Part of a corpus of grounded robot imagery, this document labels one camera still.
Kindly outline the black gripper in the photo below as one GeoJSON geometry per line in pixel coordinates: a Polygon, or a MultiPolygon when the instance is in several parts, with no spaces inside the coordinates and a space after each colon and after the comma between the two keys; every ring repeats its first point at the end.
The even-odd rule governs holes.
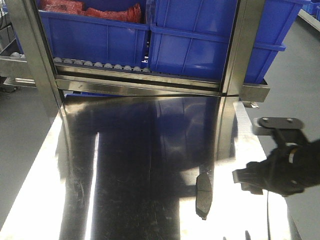
{"type": "Polygon", "coordinates": [[[251,161],[232,172],[233,182],[243,191],[262,195],[263,190],[283,197],[302,193],[320,183],[320,142],[309,141],[304,124],[292,117],[257,117],[253,132],[270,136],[276,147],[266,160],[251,161]]]}

